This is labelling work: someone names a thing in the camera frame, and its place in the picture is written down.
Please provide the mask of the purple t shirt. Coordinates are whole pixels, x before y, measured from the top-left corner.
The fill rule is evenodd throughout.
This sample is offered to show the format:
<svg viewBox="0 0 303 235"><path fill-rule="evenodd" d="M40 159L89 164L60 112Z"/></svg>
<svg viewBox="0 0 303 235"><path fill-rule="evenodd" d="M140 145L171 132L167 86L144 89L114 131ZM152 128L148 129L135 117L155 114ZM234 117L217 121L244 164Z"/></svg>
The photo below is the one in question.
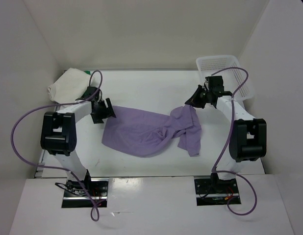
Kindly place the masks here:
<svg viewBox="0 0 303 235"><path fill-rule="evenodd" d="M164 150L172 139L189 156L199 155L202 126L190 105L173 109L169 115L115 106L116 117L105 125L102 144L136 157L151 157Z"/></svg>

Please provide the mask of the white t shirt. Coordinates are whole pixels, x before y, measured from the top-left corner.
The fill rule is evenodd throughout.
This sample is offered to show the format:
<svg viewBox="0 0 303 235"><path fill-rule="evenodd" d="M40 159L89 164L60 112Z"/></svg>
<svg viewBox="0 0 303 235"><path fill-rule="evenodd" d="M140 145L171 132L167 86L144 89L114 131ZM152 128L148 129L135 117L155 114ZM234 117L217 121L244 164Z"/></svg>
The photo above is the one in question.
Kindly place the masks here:
<svg viewBox="0 0 303 235"><path fill-rule="evenodd" d="M86 91L90 75L84 71L69 68L53 84L48 86L48 95L56 103L73 103Z"/></svg>

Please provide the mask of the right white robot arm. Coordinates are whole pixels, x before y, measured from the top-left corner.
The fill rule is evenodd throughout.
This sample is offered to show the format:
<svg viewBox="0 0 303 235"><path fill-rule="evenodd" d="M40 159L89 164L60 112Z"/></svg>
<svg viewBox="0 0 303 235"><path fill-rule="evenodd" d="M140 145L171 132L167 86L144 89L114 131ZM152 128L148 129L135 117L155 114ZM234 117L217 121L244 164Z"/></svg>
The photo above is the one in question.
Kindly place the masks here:
<svg viewBox="0 0 303 235"><path fill-rule="evenodd" d="M226 191L234 180L235 173L240 173L246 162L255 162L266 155L266 121L250 115L223 86L207 88L199 85L185 104L202 109L210 104L230 122L230 132L221 151L222 156L217 158L217 163L213 166L210 185L204 188L206 195L211 191Z"/></svg>

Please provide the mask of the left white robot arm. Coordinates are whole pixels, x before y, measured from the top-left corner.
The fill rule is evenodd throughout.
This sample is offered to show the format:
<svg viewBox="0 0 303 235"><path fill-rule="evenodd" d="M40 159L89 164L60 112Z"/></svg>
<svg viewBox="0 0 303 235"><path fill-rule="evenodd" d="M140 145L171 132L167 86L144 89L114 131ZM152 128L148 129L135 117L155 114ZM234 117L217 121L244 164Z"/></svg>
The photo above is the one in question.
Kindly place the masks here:
<svg viewBox="0 0 303 235"><path fill-rule="evenodd" d="M70 105L57 112L46 112L43 117L40 144L66 169L68 182L66 190L75 190L80 195L91 193L93 184L89 171L81 163L77 152L76 123L90 115L94 124L103 123L109 117L115 117L110 98L92 100Z"/></svg>

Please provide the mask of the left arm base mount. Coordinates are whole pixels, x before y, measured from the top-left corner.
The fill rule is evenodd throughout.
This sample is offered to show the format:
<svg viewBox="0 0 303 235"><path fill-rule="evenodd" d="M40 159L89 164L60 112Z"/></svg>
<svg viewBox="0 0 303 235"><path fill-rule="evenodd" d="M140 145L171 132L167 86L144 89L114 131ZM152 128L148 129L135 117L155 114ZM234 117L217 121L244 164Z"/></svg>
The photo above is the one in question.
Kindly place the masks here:
<svg viewBox="0 0 303 235"><path fill-rule="evenodd" d="M108 178L92 178L88 189L89 194L99 208L106 208L108 196ZM89 197L78 183L67 181L55 183L57 187L64 190L62 208L91 208L93 206Z"/></svg>

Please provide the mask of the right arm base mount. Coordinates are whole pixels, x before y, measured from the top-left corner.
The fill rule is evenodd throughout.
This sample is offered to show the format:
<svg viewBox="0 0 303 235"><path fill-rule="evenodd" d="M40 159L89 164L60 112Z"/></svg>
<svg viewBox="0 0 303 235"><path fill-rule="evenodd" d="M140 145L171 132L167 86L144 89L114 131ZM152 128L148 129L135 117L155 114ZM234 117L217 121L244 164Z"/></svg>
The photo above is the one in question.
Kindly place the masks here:
<svg viewBox="0 0 303 235"><path fill-rule="evenodd" d="M230 204L241 204L235 179L213 183L208 176L195 177L194 184L197 206L226 205L229 199L232 199Z"/></svg>

